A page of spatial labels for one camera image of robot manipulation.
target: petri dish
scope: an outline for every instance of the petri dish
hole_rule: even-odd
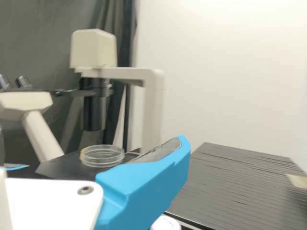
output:
[[[106,168],[120,164],[124,149],[114,145],[92,145],[81,150],[80,160],[89,167]]]

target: black table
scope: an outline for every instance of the black table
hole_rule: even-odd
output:
[[[305,230],[307,191],[286,174],[304,175],[286,157],[204,143],[169,212],[216,230]]]

